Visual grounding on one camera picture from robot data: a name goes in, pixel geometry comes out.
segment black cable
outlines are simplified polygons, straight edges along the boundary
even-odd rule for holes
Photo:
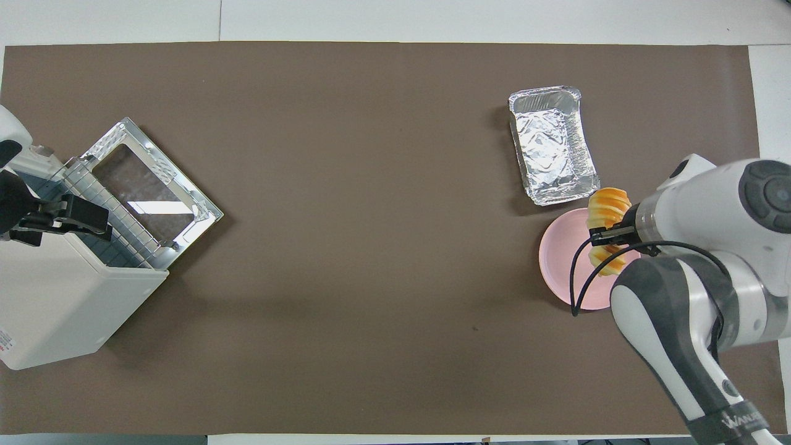
[[[585,242],[582,243],[580,248],[577,249],[577,252],[574,253],[574,258],[571,260],[571,273],[569,274],[569,296],[570,296],[570,300],[569,301],[571,302],[571,314],[574,317],[577,316],[574,313],[574,270],[577,268],[577,260],[579,259],[580,255],[582,254],[582,251],[590,243],[591,243],[591,238],[586,239]]]
[[[651,241],[651,242],[638,242],[628,247],[625,247],[618,252],[613,253],[606,260],[602,261],[601,264],[596,266],[593,269],[593,272],[588,276],[588,279],[585,281],[585,284],[582,285],[582,289],[580,289],[580,298],[577,300],[576,305],[574,304],[574,269],[577,266],[577,260],[579,256],[582,254],[582,250],[586,247],[588,243],[591,242],[591,239],[585,240],[582,243],[577,252],[574,254],[574,258],[572,259],[571,263],[571,273],[569,277],[569,292],[571,294],[571,314],[576,317],[580,313],[580,308],[582,308],[582,299],[585,297],[585,292],[588,291],[588,287],[590,287],[591,282],[594,278],[601,272],[608,264],[610,264],[615,258],[620,257],[624,253],[631,252],[632,250],[642,249],[644,247],[653,247],[659,245],[670,245],[674,247],[681,247],[683,249],[689,249],[693,252],[700,253],[704,257],[708,258],[709,261],[714,263],[717,268],[720,269],[720,272],[731,280],[731,274],[728,272],[728,269],[722,264],[719,258],[715,257],[711,252],[708,250],[702,249],[697,247],[696,245],[688,244],[686,242],[678,242],[678,241]],[[711,329],[711,342],[709,343],[709,352],[711,356],[714,358],[715,361],[719,362],[719,356],[717,354],[717,341],[720,339],[722,335],[722,329],[725,326],[725,317],[722,315],[722,310],[720,310],[720,305],[717,304],[717,300],[714,299],[712,295],[709,295],[708,292],[706,294],[709,296],[709,299],[714,304],[714,308],[717,309],[717,320],[714,322],[714,325]]]

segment brown paper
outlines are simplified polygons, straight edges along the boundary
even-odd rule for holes
[[[555,85],[635,201],[689,153],[758,154],[744,47],[7,48],[37,143],[65,160],[129,116],[226,217],[96,354],[0,367],[0,432],[685,433],[609,310],[541,278],[585,202],[524,194],[506,99]],[[722,362],[785,432],[776,344]]]

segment yellow pastry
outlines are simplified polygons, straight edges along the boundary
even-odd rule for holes
[[[606,187],[596,190],[588,199],[588,228],[612,227],[620,223],[632,207],[629,196],[620,188]]]
[[[629,196],[620,188],[606,187],[596,190],[588,200],[588,228],[607,227],[609,229],[613,224],[623,220],[629,207],[632,207]],[[596,267],[619,250],[617,245],[594,245],[588,253],[588,259]],[[599,275],[618,275],[624,266],[626,266],[626,261],[623,257],[617,257],[602,269]]]

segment pink bowl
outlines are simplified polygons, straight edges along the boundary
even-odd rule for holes
[[[539,266],[541,275],[547,286],[559,299],[570,304],[569,301],[569,272],[571,271],[571,260],[574,252],[579,249],[580,244],[589,237],[588,227],[585,221],[588,219],[588,209],[578,208],[560,215],[541,238],[539,247]],[[593,266],[588,259],[588,252],[591,246],[588,245],[582,251],[577,260],[577,268],[574,271],[574,298],[579,298],[582,284],[593,272]],[[627,263],[640,257],[640,253],[631,251],[623,254]],[[598,310],[610,307],[610,289],[617,276],[597,276],[593,279],[585,299],[582,300],[582,309]]]

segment aluminum foil tray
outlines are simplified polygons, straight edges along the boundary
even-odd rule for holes
[[[508,99],[525,192],[542,206],[589,196],[600,187],[580,118],[580,91],[526,89]]]

